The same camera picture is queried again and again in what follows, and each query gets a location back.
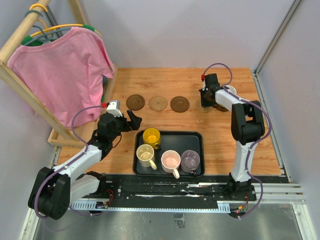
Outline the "woven rattan coaster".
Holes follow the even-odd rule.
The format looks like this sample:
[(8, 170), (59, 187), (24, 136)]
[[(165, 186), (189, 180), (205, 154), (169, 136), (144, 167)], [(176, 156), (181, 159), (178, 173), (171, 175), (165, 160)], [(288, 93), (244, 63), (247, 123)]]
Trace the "woven rattan coaster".
[(201, 112), (201, 113), (208, 113), (210, 112), (213, 107), (212, 106), (209, 106), (209, 107), (202, 107), (202, 104), (201, 104), (201, 100), (200, 99), (197, 99), (196, 102), (195, 102), (195, 107), (196, 109)]
[(163, 111), (167, 107), (168, 101), (165, 97), (161, 95), (157, 95), (157, 96), (153, 96), (149, 100), (148, 105), (153, 111), (159, 112), (159, 111)]

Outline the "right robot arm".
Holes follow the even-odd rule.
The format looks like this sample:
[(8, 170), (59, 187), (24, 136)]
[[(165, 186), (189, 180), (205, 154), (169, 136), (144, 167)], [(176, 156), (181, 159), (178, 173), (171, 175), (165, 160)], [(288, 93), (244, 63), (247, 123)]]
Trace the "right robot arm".
[(263, 109), (258, 101), (244, 99), (220, 84), (202, 87), (201, 106), (223, 106), (231, 112), (231, 134), (236, 143), (235, 161), (229, 174), (226, 193), (232, 200), (250, 193), (251, 168), (258, 141), (265, 134)]

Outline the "pale green octagonal mug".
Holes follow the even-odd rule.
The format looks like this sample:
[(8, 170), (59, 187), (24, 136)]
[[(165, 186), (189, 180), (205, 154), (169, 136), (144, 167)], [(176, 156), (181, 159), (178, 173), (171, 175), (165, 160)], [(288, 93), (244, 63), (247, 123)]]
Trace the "pale green octagonal mug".
[(228, 91), (230, 91), (230, 92), (232, 92), (233, 94), (237, 94), (237, 90), (233, 87), (233, 86), (231, 86), (231, 85), (225, 85), (224, 86)]

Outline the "purple mug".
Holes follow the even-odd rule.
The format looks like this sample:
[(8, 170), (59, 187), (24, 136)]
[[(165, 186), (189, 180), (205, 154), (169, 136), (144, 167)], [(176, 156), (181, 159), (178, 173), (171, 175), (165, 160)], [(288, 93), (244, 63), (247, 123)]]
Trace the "purple mug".
[(194, 150), (186, 150), (181, 155), (180, 167), (187, 174), (196, 175), (197, 168), (200, 165), (200, 156)]

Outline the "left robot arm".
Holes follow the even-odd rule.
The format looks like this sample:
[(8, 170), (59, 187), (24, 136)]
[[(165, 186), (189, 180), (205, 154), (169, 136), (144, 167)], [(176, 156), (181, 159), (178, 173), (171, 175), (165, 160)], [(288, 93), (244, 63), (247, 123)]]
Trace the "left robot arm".
[(127, 114), (128, 118), (110, 112), (102, 114), (97, 129), (78, 154), (55, 168), (43, 167), (38, 172), (28, 207), (34, 209), (39, 218), (58, 220), (80, 198), (90, 194), (101, 198), (107, 193), (106, 177), (94, 171), (85, 173), (85, 170), (103, 160), (122, 133), (140, 128), (142, 118), (131, 110)]

